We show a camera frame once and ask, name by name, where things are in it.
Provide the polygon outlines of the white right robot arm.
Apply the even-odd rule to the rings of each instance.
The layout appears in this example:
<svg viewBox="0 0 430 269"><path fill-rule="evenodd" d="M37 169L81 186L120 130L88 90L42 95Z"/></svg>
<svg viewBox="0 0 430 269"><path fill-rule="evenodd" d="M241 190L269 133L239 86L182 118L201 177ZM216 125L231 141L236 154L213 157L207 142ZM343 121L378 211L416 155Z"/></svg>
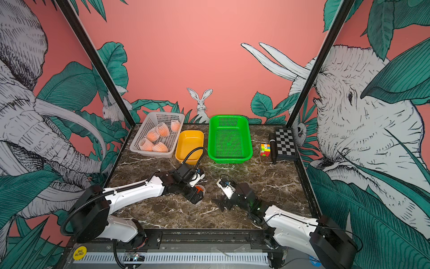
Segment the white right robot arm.
<svg viewBox="0 0 430 269"><path fill-rule="evenodd" d="M215 200L221 211L238 207L264 229L264 243L271 249L290 247L316 258L327 269L351 269L359 246L352 234L327 216L309 218L282 210L257 197L247 183L217 181L224 193Z"/></svg>

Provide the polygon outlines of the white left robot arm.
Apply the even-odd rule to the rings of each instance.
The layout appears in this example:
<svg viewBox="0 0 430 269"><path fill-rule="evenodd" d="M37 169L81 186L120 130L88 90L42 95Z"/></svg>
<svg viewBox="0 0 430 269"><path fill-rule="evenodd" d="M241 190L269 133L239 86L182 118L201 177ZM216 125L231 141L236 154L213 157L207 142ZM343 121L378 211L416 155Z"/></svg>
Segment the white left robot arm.
<svg viewBox="0 0 430 269"><path fill-rule="evenodd" d="M125 186L90 187L68 211L60 232L73 236L77 243L105 238L141 248L148 237L140 222L121 219L113 214L129 205L169 194L182 195L192 204L198 204L204 191L197 183L205 178L205 174L201 169L191 170L188 174L189 178L180 179L177 171L156 171L145 180Z"/></svg>

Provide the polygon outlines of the white foam net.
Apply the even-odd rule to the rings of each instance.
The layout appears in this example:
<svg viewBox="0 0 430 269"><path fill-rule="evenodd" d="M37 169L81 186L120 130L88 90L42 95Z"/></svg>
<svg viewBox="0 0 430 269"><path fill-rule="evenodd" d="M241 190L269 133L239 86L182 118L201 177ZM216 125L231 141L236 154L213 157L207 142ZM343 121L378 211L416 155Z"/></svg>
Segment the white foam net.
<svg viewBox="0 0 430 269"><path fill-rule="evenodd" d="M156 143L156 144L153 145L152 151L153 152L166 153L166 152L169 152L169 149L168 149L168 147L164 143L158 142L158 143Z"/></svg>

